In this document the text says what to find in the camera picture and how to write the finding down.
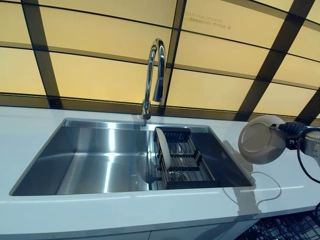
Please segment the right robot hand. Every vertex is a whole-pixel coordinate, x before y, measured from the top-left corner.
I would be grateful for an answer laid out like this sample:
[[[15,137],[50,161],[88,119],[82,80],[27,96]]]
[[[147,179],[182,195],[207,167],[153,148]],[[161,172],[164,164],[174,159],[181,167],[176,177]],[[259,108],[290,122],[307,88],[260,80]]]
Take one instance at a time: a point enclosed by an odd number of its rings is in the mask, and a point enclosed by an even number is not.
[[[289,150],[298,149],[298,140],[301,137],[301,132],[307,129],[307,126],[304,123],[296,121],[289,121],[281,124],[272,123],[269,127],[283,133],[285,147]]]

